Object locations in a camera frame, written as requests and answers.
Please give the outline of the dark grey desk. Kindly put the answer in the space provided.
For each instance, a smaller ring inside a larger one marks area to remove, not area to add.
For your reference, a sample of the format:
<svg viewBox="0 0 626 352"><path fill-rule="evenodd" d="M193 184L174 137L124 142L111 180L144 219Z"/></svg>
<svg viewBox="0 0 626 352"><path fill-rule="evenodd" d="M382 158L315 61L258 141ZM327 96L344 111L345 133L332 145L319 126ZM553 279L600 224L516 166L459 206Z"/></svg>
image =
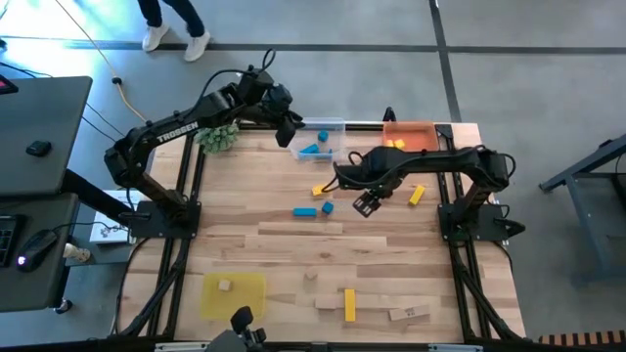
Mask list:
<svg viewBox="0 0 626 352"><path fill-rule="evenodd" d="M67 269L63 252L78 207L77 196L65 194L0 202L0 215L18 215L19 231L9 265L0 267L0 313L58 307L63 299ZM58 241L32 272L17 268L18 251L35 233L49 229Z"/></svg>
<svg viewBox="0 0 626 352"><path fill-rule="evenodd" d="M63 183L93 83L88 76L23 78L19 91L0 95L0 198L50 195ZM25 152L52 143L44 157Z"/></svg>

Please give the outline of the orange plastic bin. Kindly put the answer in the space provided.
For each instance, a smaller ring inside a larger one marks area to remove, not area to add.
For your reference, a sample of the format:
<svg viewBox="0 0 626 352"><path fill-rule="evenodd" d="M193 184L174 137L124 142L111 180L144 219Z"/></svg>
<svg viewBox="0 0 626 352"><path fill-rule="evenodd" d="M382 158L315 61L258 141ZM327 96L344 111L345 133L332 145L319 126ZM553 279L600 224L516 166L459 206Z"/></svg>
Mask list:
<svg viewBox="0 0 626 352"><path fill-rule="evenodd" d="M439 143L434 124L429 121L385 122L382 128L382 144L386 140L403 140L404 152L426 150L436 152Z"/></svg>

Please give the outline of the dark metal stand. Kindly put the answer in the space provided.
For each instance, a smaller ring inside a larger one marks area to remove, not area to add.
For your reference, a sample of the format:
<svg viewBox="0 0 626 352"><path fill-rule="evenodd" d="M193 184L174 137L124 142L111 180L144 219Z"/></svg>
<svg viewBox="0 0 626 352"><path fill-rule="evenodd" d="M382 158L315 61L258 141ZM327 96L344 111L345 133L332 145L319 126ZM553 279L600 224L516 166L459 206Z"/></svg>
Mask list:
<svg viewBox="0 0 626 352"><path fill-rule="evenodd" d="M597 267L581 284L626 279L626 134L539 184L544 193L564 186L588 239Z"/></svg>

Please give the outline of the white printed paper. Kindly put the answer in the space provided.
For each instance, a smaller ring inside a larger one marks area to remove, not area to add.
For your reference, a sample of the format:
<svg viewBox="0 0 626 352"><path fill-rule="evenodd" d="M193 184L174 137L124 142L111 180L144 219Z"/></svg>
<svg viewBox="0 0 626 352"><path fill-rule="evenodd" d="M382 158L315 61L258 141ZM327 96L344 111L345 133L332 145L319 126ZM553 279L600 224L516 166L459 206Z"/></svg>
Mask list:
<svg viewBox="0 0 626 352"><path fill-rule="evenodd" d="M130 205L128 202L126 191L124 190L108 190L105 191L109 196L123 202L125 205ZM138 205L140 200L144 200L144 196L138 191L130 191L129 196L134 206ZM95 244L115 244L115 243L131 243L136 242L136 238L129 235L129 231L126 227L119 225L115 221L108 218L101 212L96 212L93 220L95 223L92 226L89 242Z"/></svg>

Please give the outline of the yellow translucent tray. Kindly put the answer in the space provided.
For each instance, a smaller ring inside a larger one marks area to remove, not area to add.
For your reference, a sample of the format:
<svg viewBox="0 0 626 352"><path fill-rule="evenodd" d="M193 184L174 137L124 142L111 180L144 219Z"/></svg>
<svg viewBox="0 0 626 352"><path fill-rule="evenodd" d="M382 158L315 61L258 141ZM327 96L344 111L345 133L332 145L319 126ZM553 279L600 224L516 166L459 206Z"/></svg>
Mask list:
<svg viewBox="0 0 626 352"><path fill-rule="evenodd" d="M232 282L230 291L220 291L220 280ZM260 273L217 272L203 277L201 317L204 320L227 321L235 312L249 306L254 318L262 318L266 306L266 278Z"/></svg>

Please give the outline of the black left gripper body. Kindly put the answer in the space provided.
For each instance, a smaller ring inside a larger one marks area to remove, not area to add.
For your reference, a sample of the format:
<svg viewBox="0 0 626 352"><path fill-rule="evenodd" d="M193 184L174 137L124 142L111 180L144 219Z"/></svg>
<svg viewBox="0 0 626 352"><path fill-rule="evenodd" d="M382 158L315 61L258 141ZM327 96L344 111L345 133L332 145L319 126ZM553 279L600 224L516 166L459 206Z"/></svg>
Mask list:
<svg viewBox="0 0 626 352"><path fill-rule="evenodd" d="M295 121L290 110L292 96L283 84L274 84L267 92L267 109L271 123L276 128L276 140L280 147L286 148L295 135Z"/></svg>

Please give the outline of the green potted artificial plant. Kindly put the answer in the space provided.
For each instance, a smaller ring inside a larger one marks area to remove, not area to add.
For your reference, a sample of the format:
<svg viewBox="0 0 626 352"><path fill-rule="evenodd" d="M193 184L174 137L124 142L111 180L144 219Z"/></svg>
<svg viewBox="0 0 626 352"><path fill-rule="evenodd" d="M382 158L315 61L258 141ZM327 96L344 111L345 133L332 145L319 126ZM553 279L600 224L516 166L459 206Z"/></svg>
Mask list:
<svg viewBox="0 0 626 352"><path fill-rule="evenodd" d="M238 139L239 125L231 123L214 128L203 128L194 137L204 154L220 154L233 147Z"/></svg>

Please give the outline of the black and grey object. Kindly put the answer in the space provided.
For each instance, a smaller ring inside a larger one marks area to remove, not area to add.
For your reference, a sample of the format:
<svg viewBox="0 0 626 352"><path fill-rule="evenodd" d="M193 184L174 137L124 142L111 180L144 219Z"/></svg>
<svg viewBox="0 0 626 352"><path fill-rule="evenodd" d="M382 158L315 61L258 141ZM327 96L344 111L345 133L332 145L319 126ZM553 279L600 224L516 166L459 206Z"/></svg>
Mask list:
<svg viewBox="0 0 626 352"><path fill-rule="evenodd" d="M239 308L232 316L231 329L224 330L212 339L204 352L266 352L264 342L267 338L263 328L252 330L249 326L253 315L249 306Z"/></svg>

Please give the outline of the black keyboard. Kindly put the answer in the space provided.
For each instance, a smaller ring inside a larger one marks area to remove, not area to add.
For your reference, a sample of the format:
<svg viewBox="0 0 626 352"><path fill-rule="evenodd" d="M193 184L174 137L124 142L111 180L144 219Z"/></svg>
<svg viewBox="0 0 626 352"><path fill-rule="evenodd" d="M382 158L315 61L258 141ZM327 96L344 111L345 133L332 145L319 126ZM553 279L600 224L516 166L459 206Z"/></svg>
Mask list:
<svg viewBox="0 0 626 352"><path fill-rule="evenodd" d="M19 226L18 215L0 215L0 267L9 265Z"/></svg>

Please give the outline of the black desk leg beam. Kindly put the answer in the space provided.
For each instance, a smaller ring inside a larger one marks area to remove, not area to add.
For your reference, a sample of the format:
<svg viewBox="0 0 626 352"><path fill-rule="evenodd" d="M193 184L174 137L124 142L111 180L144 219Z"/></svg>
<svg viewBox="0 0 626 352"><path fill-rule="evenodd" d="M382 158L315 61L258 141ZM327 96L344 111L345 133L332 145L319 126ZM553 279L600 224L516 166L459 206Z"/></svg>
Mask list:
<svg viewBox="0 0 626 352"><path fill-rule="evenodd" d="M121 216L122 213L132 212L129 206L105 193L70 169L65 172L61 192L75 194L82 203L103 213L111 220L123 226L129 225L129 221Z"/></svg>

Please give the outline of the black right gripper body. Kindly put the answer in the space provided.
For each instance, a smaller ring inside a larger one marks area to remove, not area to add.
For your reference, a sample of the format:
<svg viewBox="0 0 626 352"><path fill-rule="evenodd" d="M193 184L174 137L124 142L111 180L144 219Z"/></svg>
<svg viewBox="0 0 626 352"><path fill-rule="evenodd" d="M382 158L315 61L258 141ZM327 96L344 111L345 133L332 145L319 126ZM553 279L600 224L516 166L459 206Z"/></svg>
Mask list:
<svg viewBox="0 0 626 352"><path fill-rule="evenodd" d="M389 196L399 187L399 150L378 146L365 154L351 152L358 162L335 163L335 176L343 190L367 190Z"/></svg>

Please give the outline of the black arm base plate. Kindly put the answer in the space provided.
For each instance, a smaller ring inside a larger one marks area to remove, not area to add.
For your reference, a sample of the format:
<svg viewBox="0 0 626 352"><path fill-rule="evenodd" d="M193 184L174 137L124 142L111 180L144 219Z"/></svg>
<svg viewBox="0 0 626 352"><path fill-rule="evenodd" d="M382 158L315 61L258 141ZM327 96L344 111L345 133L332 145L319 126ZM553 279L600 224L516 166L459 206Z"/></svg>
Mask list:
<svg viewBox="0 0 626 352"><path fill-rule="evenodd" d="M447 242L474 241L505 241L511 235L508 228L500 221L504 217L502 206L499 204L482 205L476 221L466 225L453 222L453 205L440 204L437 208L441 238Z"/></svg>
<svg viewBox="0 0 626 352"><path fill-rule="evenodd" d="M140 201L129 220L135 238L190 240L198 233L201 203L188 201L182 212L166 213L153 201Z"/></svg>

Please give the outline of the printed natural wood block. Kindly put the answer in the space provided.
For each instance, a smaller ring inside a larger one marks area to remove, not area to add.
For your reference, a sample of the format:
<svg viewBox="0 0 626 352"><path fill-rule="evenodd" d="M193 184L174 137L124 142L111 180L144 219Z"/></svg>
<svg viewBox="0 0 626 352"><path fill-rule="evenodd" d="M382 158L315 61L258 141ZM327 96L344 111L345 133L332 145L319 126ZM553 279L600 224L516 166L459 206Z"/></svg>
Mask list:
<svg viewBox="0 0 626 352"><path fill-rule="evenodd" d="M418 317L427 316L430 313L428 305L412 306L408 308L396 308L388 312L388 317L391 322L400 322L405 320L412 320Z"/></svg>

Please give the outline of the white edge bracket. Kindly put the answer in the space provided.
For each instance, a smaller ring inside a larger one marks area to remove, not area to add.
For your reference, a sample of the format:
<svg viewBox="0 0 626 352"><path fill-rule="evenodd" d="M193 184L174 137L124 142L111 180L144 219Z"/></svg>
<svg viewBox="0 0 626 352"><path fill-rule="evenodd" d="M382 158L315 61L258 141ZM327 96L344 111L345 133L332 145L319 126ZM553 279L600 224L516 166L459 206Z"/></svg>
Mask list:
<svg viewBox="0 0 626 352"><path fill-rule="evenodd" d="M484 352L480 345L431 343L428 352Z"/></svg>
<svg viewBox="0 0 626 352"><path fill-rule="evenodd" d="M210 343L206 341L176 341L157 343L154 352L206 352Z"/></svg>

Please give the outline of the black computer mouse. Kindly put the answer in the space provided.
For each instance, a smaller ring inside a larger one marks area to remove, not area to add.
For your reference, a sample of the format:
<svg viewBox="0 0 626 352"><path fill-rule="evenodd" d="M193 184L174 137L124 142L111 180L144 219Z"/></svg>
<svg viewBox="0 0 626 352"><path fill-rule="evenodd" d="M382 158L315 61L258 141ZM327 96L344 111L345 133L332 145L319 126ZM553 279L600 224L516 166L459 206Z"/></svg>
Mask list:
<svg viewBox="0 0 626 352"><path fill-rule="evenodd" d="M18 251L17 268L21 272L36 270L58 241L58 234L45 229L35 233Z"/></svg>

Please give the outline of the clear plastic bin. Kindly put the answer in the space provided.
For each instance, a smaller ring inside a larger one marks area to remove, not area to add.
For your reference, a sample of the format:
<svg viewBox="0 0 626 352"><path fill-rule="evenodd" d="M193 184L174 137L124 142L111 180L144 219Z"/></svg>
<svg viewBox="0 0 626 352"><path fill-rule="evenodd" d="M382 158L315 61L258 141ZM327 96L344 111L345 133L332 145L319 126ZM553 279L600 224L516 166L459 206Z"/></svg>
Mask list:
<svg viewBox="0 0 626 352"><path fill-rule="evenodd" d="M298 129L289 144L292 156L297 158L299 151L311 144L319 146L319 154L333 154L332 160L345 156L345 120L339 117L308 117L304 118L305 126ZM318 141L318 133L322 130L329 132L327 142Z"/></svg>

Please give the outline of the orange black striped bar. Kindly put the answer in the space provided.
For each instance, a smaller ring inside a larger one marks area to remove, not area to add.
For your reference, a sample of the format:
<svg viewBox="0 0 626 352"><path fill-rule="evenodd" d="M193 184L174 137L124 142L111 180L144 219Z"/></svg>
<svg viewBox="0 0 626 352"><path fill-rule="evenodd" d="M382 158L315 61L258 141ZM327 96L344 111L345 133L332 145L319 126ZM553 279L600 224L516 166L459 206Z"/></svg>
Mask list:
<svg viewBox="0 0 626 352"><path fill-rule="evenodd" d="M538 342L558 346L626 345L626 330L547 334L540 336Z"/></svg>

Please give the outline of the beige cylindrical object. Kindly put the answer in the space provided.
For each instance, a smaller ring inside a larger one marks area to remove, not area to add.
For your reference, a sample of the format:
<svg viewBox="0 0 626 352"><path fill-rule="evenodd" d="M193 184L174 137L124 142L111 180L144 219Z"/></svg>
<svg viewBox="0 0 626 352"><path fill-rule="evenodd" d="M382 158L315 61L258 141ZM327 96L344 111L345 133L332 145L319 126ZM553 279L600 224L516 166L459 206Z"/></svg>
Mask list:
<svg viewBox="0 0 626 352"><path fill-rule="evenodd" d="M91 252L86 248L81 248L70 242L67 242L65 244L63 258L86 263L91 258Z"/></svg>

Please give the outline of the small black puck device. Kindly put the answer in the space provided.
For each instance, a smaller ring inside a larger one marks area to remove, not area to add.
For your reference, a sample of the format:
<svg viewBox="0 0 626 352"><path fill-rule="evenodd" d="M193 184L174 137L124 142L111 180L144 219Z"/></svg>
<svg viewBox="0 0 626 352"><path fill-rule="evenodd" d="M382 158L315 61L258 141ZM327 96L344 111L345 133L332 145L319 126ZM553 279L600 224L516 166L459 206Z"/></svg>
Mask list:
<svg viewBox="0 0 626 352"><path fill-rule="evenodd" d="M36 140L26 147L25 152L31 156L44 157L52 150L52 148L53 145L51 142Z"/></svg>

